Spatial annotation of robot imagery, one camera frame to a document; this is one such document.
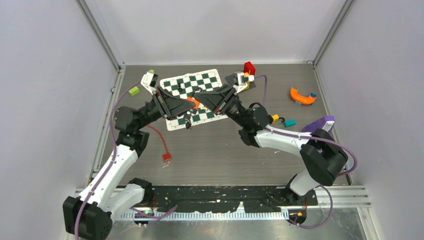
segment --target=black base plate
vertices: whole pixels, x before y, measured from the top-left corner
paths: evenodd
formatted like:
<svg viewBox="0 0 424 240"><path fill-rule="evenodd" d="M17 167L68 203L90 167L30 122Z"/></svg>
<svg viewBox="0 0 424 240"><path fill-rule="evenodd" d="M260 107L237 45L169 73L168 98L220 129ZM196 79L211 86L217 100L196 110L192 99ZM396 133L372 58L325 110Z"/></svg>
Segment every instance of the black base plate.
<svg viewBox="0 0 424 240"><path fill-rule="evenodd" d="M153 186L154 202L148 206L156 207L159 212L167 212L178 205L177 212L227 213L235 212L243 202L246 213L280 212L278 206L292 206L284 198L284 186ZM295 205L317 206L315 191L309 191Z"/></svg>

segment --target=wooden work surface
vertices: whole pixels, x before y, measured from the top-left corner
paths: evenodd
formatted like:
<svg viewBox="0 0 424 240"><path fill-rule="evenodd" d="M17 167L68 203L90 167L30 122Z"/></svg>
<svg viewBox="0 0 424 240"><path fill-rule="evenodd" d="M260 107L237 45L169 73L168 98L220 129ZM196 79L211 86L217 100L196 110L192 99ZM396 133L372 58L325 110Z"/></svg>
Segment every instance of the wooden work surface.
<svg viewBox="0 0 424 240"><path fill-rule="evenodd" d="M264 64L255 65L256 75L268 77L267 101L269 114L295 119L296 125L287 128L300 131L304 126L326 115L324 104L309 64ZM122 82L120 95L135 82L139 82L146 71L154 69L159 80L186 73L217 69L222 83L224 77L242 71L242 65L175 65L175 66L128 66ZM239 94L243 105L262 102L264 79L258 78L256 88ZM291 87L299 89L301 95L315 93L317 100L310 106L298 106L289 96ZM142 87L135 96L123 98L120 106L140 108L152 99ZM192 130L168 131L165 120L151 124L163 134L172 155L171 164L163 168L164 146L158 134L145 127L150 133L147 148L141 157L126 172L120 184L132 178L141 178L153 185L285 185L295 174L305 169L302 159L271 148L246 146L240 139L240 127L226 118L194 126ZM273 125L284 129L282 124ZM112 141L107 140L102 162L112 152ZM336 184L346 184L339 177Z"/></svg>

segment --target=green and white checkered mat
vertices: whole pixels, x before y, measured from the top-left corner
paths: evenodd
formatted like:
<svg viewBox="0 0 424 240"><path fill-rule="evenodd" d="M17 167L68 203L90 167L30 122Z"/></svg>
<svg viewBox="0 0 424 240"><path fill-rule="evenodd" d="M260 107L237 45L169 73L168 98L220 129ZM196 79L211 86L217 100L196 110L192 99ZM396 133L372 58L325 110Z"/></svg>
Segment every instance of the green and white checkered mat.
<svg viewBox="0 0 424 240"><path fill-rule="evenodd" d="M181 84L182 91L178 91L178 83ZM173 96L182 99L187 99L192 95L196 88L201 88L203 91L213 91L221 87L220 76L216 69L200 71L195 73L187 73L182 76L175 76L160 80L160 86L168 90ZM191 116L191 126L209 123L220 119L227 118L226 115L215 115L209 109L198 109L197 114ZM186 128L186 121L183 116L175 120L166 120L166 128L168 131Z"/></svg>

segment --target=gray wall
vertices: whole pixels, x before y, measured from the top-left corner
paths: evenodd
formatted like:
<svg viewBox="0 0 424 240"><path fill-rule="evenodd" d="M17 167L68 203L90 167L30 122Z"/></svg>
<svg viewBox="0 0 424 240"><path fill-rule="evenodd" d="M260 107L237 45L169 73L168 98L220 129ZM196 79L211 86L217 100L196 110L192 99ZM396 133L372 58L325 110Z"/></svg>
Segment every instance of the gray wall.
<svg viewBox="0 0 424 240"><path fill-rule="evenodd" d="M386 239L422 239L424 3L357 0L319 74Z"/></svg>
<svg viewBox="0 0 424 240"><path fill-rule="evenodd" d="M344 2L87 1L127 65L313 60Z"/></svg>
<svg viewBox="0 0 424 240"><path fill-rule="evenodd" d="M64 239L115 69L73 0L0 1L0 35L0 239Z"/></svg>

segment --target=red block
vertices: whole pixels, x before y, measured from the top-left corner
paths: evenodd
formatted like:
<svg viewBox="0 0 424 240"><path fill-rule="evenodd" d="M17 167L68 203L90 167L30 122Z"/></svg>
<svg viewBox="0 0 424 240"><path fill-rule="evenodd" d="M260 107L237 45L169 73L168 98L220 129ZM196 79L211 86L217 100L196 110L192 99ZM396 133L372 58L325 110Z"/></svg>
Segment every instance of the red block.
<svg viewBox="0 0 424 240"><path fill-rule="evenodd" d="M171 153L167 152L167 153L163 154L162 157L163 157L163 161L167 162L167 161L171 160Z"/></svg>
<svg viewBox="0 0 424 240"><path fill-rule="evenodd" d="M243 73L248 73L249 75L255 75L256 68L253 66L253 64L248 61L244 64Z"/></svg>

